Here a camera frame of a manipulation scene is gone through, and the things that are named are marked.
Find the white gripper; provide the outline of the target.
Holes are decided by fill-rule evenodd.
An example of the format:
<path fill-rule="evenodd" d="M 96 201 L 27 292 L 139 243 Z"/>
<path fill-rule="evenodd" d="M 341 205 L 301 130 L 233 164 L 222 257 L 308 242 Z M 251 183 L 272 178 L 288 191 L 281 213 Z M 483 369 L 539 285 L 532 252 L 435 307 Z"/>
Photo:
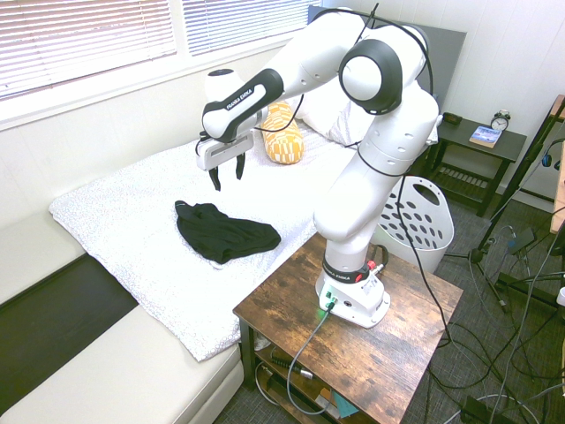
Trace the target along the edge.
<path fill-rule="evenodd" d="M 200 140 L 195 148 L 196 163 L 202 170 L 208 170 L 216 191 L 221 191 L 219 170 L 217 166 L 233 158 L 237 158 L 236 177 L 240 180 L 243 177 L 245 168 L 245 152 L 253 146 L 253 139 L 250 133 L 238 137 L 236 140 L 224 143 L 212 139 L 206 132 L 200 133 Z"/>

